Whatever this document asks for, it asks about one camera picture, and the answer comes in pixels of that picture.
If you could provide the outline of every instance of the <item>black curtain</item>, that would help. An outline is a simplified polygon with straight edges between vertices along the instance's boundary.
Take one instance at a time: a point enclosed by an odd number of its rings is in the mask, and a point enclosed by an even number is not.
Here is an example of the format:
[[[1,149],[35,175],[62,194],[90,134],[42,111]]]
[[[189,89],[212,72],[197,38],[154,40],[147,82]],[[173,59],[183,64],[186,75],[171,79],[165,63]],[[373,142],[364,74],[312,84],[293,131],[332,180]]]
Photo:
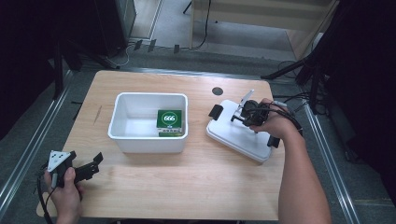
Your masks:
[[[347,145],[381,174],[396,204],[396,13],[390,0],[341,0],[296,78],[319,66],[356,135]]]
[[[51,7],[0,0],[0,140],[54,79]]]

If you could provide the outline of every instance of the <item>wooden table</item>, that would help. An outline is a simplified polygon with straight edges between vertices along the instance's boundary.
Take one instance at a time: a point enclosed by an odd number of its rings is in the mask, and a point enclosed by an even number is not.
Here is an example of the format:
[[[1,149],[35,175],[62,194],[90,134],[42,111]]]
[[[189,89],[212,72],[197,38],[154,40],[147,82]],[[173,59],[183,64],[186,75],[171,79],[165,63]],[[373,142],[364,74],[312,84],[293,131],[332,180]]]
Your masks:
[[[191,2],[190,48],[194,21],[205,22],[209,0]],[[338,0],[212,0],[209,19],[287,29],[299,60],[318,33],[326,31],[337,6]]]
[[[217,96],[212,89],[220,87]],[[284,148],[261,164],[206,135],[213,105],[272,99],[262,80],[101,71],[92,82],[64,151],[75,150],[74,166],[104,160],[86,189],[84,217],[276,220]],[[178,154],[126,154],[107,136],[120,92],[184,93],[189,100],[189,136]],[[40,206],[37,213],[43,216]],[[53,204],[49,213],[56,216]]]

